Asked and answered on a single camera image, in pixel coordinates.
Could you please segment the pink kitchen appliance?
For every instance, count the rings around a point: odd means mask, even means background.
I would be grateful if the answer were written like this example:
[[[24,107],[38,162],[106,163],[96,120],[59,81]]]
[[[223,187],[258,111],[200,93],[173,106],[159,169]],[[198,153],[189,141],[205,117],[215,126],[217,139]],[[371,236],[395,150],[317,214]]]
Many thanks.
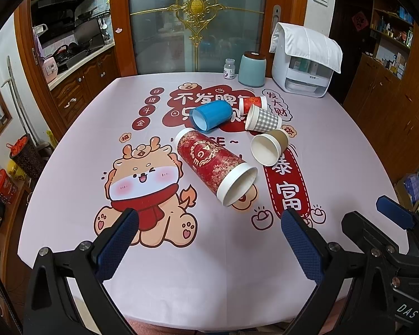
[[[41,68],[47,83],[55,80],[58,74],[58,67],[53,57],[44,59]]]

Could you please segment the white desktop appliance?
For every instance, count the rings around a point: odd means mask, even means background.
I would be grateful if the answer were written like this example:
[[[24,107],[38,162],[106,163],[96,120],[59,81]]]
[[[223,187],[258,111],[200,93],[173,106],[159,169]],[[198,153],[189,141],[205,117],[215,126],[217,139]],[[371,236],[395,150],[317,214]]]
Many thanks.
[[[272,64],[272,78],[284,91],[322,98],[328,90],[334,71],[304,58],[285,53],[284,36],[278,40]]]

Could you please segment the blue plastic cup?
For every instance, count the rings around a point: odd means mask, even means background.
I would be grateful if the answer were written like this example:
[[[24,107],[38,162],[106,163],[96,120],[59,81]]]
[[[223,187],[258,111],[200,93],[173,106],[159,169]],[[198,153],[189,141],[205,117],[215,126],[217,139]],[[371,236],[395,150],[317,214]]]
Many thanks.
[[[214,100],[202,104],[190,112],[190,119],[194,128],[201,132],[211,131],[221,124],[230,121],[232,106],[223,100]]]

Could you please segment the glass door with gold ornament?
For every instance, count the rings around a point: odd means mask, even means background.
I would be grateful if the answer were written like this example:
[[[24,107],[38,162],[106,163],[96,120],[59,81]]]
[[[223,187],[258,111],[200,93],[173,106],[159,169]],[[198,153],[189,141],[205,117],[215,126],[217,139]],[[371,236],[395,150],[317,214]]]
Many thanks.
[[[266,0],[128,0],[140,74],[221,73],[258,51]]]

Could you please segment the printed cartoon tablecloth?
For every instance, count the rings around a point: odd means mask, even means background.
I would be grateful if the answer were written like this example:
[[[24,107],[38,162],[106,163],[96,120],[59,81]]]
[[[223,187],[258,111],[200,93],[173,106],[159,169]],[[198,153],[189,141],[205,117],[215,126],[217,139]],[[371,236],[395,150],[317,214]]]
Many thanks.
[[[344,108],[330,95],[309,98],[283,92],[272,82],[245,88],[218,73],[167,73],[120,78],[105,88],[61,139],[28,205],[18,253],[33,265],[42,247],[75,248],[93,240],[110,204],[105,183],[125,145],[158,137],[173,147],[189,126],[189,111],[223,98],[265,95],[269,107],[295,131],[272,168],[260,167],[252,191],[224,207],[184,166],[180,190],[187,244],[168,238],[170,216],[159,223],[159,244],[132,246],[106,289],[127,317],[192,330],[237,330],[293,318],[313,291],[285,240],[279,213],[293,207],[328,241],[354,244],[341,220],[358,211],[399,247],[406,233],[380,214],[375,203],[394,196],[378,156]]]

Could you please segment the dark basket with red items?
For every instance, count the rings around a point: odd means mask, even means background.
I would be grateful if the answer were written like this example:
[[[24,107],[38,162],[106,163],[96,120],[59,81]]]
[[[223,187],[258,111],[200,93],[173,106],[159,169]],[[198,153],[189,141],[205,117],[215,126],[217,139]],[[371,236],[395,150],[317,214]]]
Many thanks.
[[[32,180],[37,181],[46,162],[37,152],[29,134],[23,135],[15,144],[7,143],[9,158],[13,160]]]

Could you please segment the light blue canister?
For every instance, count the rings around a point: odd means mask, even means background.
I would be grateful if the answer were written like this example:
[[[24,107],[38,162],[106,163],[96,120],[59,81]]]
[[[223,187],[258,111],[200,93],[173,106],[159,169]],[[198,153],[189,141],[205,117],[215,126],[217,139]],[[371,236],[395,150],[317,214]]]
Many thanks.
[[[266,57],[255,51],[245,51],[241,57],[238,82],[252,88],[262,87],[266,78]]]

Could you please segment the dark wooden shelf cabinet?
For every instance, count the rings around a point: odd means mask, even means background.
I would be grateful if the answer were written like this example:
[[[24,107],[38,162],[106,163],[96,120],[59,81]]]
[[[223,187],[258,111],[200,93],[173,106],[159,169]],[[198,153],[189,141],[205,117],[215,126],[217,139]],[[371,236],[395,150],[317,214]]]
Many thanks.
[[[419,171],[419,25],[398,0],[373,0],[369,22],[344,109],[397,182]]]

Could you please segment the small red paper cup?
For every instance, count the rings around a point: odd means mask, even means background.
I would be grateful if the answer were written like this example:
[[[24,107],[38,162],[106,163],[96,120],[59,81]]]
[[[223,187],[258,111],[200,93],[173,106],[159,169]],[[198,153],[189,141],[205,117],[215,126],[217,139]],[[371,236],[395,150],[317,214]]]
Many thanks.
[[[248,115],[248,112],[253,107],[259,107],[267,110],[267,100],[265,96],[240,97],[239,98],[239,112],[241,116]]]

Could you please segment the grey checkered paper cup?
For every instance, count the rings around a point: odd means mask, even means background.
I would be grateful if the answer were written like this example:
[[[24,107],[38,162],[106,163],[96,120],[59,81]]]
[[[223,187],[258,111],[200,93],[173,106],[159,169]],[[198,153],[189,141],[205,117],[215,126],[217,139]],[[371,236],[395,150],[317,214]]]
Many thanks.
[[[280,116],[253,105],[248,111],[245,129],[247,131],[268,132],[274,129],[281,129],[282,124]]]

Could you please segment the brown kraft paper cup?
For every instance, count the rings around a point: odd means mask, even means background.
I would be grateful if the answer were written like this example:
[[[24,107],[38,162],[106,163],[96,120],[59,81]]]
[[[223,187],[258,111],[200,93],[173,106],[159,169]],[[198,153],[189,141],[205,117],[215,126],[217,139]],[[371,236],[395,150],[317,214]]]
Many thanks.
[[[274,129],[256,135],[251,143],[250,150],[254,159],[263,166],[274,166],[287,149],[289,136],[283,129]]]

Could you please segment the red round tin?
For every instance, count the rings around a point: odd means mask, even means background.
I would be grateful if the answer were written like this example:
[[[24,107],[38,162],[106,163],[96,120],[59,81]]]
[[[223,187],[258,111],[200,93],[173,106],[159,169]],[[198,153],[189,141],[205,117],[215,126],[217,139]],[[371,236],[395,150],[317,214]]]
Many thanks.
[[[18,188],[16,184],[10,179],[8,174],[4,169],[0,170],[0,200],[5,204],[12,204],[16,195],[18,193]]]

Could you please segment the wooden kitchen cabinet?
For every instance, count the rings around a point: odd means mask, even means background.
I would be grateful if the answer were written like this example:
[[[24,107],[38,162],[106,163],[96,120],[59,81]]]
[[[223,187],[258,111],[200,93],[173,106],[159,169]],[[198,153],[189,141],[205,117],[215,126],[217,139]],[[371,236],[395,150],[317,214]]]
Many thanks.
[[[109,0],[23,0],[14,27],[32,96],[49,133],[60,139],[120,76]],[[49,57],[58,74],[47,83],[41,66]]]

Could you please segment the tall red paper cup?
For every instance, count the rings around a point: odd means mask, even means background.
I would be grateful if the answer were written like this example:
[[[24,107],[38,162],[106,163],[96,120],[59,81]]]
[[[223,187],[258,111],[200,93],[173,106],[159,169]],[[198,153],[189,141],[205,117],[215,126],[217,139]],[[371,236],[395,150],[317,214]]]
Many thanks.
[[[229,207],[253,186],[258,169],[196,129],[182,129],[174,140],[178,155]]]

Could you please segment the small white pill bottle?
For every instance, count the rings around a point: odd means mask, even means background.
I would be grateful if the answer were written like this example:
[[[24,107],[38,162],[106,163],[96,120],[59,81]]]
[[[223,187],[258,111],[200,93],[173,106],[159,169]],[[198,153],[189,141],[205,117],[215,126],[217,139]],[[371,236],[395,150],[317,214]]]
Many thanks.
[[[223,67],[223,77],[227,80],[233,80],[235,78],[235,59],[225,59],[225,64]]]

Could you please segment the white cloth cover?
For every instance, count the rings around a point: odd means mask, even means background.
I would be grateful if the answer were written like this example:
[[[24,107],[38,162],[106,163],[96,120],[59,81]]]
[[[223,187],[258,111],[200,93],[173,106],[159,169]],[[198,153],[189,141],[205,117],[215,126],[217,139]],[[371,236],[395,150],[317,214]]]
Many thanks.
[[[287,55],[316,62],[341,73],[343,51],[336,41],[326,35],[300,25],[278,22],[272,33],[270,53],[277,53],[280,38],[283,38],[283,48]]]

